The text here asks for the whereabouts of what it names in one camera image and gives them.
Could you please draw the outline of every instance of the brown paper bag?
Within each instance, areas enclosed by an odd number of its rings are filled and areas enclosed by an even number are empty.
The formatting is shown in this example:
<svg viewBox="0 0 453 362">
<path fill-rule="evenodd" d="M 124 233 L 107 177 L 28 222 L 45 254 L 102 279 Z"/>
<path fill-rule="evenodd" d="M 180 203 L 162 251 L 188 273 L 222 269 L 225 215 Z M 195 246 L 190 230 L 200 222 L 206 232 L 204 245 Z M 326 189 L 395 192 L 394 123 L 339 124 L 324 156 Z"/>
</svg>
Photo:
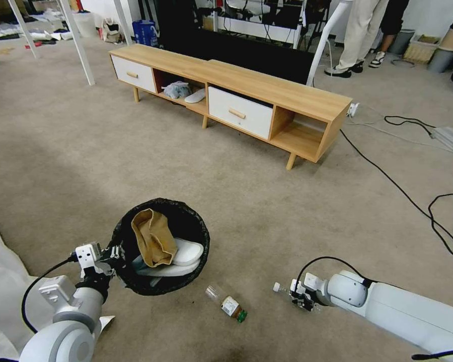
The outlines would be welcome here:
<svg viewBox="0 0 453 362">
<path fill-rule="evenodd" d="M 178 249 L 168 228 L 166 216 L 151 209 L 143 210 L 134 216 L 131 227 L 136 235 L 139 252 L 147 266 L 171 264 Z"/>
</svg>

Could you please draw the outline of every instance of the black trash bag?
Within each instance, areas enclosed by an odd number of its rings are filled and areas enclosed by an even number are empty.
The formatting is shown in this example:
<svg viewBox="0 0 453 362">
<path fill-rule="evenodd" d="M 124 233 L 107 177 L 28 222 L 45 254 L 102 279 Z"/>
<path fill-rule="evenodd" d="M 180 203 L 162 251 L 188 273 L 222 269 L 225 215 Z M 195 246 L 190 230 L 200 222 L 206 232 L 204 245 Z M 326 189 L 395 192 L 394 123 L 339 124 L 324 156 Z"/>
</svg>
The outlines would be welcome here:
<svg viewBox="0 0 453 362">
<path fill-rule="evenodd" d="M 190 274 L 181 277 L 164 277 L 154 287 L 149 283 L 152 277 L 136 274 L 131 263 L 139 256 L 136 236 L 131 227 L 134 216 L 142 210 L 153 209 L 168 218 L 168 227 L 174 237 L 197 242 L 203 245 L 203 254 L 199 266 Z M 120 246 L 123 253 L 114 263 L 117 276 L 122 279 L 127 288 L 141 295 L 161 295 L 178 290 L 190 284 L 201 273 L 208 258 L 210 235 L 200 215 L 183 202 L 168 199 L 153 199 L 140 204 L 122 217 L 112 234 L 108 247 Z"/>
</svg>

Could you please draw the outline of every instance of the green bottle cap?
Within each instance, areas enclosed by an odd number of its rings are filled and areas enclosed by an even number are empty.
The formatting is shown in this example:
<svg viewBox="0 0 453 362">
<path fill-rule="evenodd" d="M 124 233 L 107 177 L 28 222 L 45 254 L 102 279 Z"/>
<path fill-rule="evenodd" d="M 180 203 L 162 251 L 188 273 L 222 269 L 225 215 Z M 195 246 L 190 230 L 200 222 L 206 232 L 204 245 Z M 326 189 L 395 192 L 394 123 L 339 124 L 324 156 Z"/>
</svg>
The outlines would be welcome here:
<svg viewBox="0 0 453 362">
<path fill-rule="evenodd" d="M 246 310 L 242 310 L 239 313 L 239 315 L 237 317 L 237 320 L 238 320 L 239 323 L 242 323 L 245 320 L 246 317 L 247 317 L 247 311 Z"/>
</svg>

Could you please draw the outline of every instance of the wooden tv cabinet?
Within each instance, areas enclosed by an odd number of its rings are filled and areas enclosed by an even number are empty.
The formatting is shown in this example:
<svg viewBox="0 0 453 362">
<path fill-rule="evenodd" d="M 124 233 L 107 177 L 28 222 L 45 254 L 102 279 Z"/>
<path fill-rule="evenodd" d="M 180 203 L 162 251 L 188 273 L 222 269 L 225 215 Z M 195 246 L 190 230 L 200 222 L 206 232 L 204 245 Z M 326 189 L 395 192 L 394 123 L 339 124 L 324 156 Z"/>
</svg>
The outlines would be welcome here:
<svg viewBox="0 0 453 362">
<path fill-rule="evenodd" d="M 217 60 L 205 61 L 135 44 L 109 52 L 119 80 L 138 90 L 179 103 L 208 119 L 235 128 L 290 152 L 287 169 L 297 156 L 317 162 L 334 142 L 350 98 L 258 73 Z M 161 87 L 179 76 L 193 88 L 203 87 L 198 103 L 171 99 Z"/>
</svg>

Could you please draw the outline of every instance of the robotic arm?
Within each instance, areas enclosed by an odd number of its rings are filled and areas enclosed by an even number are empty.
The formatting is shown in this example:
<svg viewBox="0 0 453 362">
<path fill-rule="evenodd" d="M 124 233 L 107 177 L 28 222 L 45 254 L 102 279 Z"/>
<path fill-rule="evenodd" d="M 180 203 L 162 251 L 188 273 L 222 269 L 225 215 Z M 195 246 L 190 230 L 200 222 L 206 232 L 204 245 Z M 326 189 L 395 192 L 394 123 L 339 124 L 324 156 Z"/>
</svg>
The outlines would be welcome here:
<svg viewBox="0 0 453 362">
<path fill-rule="evenodd" d="M 273 289 L 279 292 L 280 285 L 275 283 Z M 301 308 L 340 307 L 430 353 L 413 359 L 436 358 L 431 354 L 439 353 L 438 357 L 453 362 L 453 354 L 442 356 L 453 351 L 451 306 L 345 270 L 328 280 L 307 273 L 303 283 L 292 280 L 286 292 Z"/>
<path fill-rule="evenodd" d="M 101 332 L 102 305 L 119 258 L 119 248 L 100 250 L 98 243 L 75 250 L 83 281 L 74 285 L 66 276 L 51 278 L 39 292 L 54 308 L 53 323 L 27 343 L 19 362 L 89 362 Z"/>
</svg>

